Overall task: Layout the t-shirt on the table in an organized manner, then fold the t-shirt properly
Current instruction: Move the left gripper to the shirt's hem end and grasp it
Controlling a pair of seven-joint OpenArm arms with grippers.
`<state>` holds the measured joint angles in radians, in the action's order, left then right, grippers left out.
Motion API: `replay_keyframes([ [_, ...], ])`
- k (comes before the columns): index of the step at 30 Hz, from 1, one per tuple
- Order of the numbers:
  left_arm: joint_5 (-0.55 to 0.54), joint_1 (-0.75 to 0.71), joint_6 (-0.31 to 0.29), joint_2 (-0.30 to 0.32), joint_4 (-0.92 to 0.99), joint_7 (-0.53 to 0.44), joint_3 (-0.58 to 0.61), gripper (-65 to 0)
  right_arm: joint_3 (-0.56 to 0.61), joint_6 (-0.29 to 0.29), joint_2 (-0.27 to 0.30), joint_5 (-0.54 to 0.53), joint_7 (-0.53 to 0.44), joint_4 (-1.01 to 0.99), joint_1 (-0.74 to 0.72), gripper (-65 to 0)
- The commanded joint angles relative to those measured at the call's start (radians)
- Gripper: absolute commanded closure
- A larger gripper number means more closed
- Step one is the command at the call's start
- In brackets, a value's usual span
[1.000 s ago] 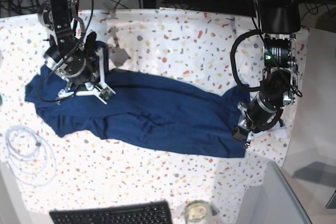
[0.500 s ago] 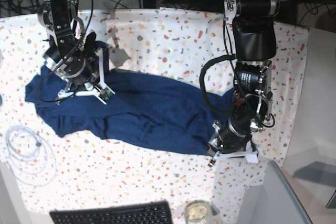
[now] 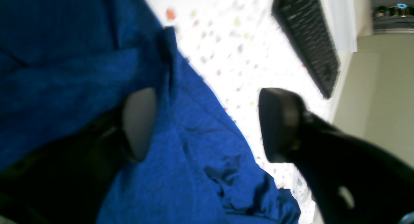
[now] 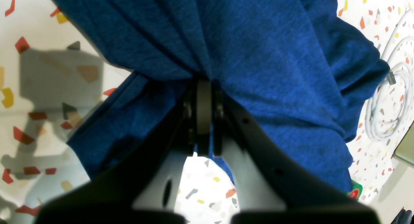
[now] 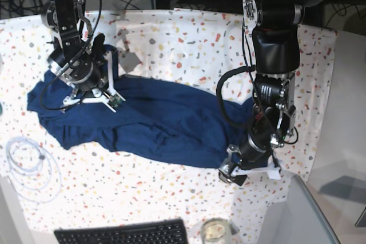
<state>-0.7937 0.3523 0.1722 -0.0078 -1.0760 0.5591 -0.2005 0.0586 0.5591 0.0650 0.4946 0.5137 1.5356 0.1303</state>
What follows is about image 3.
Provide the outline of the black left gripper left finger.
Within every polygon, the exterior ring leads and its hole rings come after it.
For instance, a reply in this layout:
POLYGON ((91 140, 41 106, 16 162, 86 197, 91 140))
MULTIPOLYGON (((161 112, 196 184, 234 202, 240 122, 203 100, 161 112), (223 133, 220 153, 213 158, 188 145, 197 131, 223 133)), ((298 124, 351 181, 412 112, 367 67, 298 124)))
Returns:
POLYGON ((118 172, 145 159, 156 113, 155 89, 138 90, 77 133, 1 171, 1 217, 16 224, 94 224, 118 172))

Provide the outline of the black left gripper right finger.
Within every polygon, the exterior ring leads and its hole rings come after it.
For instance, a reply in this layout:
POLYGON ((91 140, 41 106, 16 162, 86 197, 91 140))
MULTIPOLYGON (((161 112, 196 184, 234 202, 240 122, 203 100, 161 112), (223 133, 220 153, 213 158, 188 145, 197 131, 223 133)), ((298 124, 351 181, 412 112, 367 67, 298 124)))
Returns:
POLYGON ((326 224, 413 223, 411 166, 309 112, 291 91, 261 89, 258 113, 266 158, 296 166, 326 224))

